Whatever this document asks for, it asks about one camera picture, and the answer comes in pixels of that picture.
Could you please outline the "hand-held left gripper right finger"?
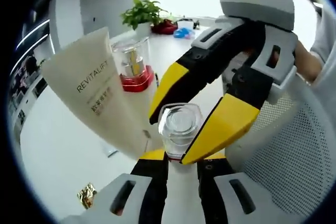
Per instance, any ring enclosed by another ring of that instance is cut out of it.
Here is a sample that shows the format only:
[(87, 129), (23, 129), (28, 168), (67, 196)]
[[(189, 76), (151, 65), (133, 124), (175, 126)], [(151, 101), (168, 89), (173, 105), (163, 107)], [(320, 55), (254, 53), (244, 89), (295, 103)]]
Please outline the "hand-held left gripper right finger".
[(206, 223), (288, 223), (270, 192), (245, 173), (233, 171), (216, 153), (197, 163), (199, 196)]

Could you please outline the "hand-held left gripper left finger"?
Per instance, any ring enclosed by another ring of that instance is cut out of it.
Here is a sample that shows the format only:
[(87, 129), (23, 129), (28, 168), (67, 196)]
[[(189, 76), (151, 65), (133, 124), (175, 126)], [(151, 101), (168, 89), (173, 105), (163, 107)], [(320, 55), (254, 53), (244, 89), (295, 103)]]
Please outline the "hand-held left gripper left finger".
[(144, 153), (131, 173), (101, 189), (92, 206), (62, 223), (161, 223), (167, 197), (168, 157), (163, 149)]

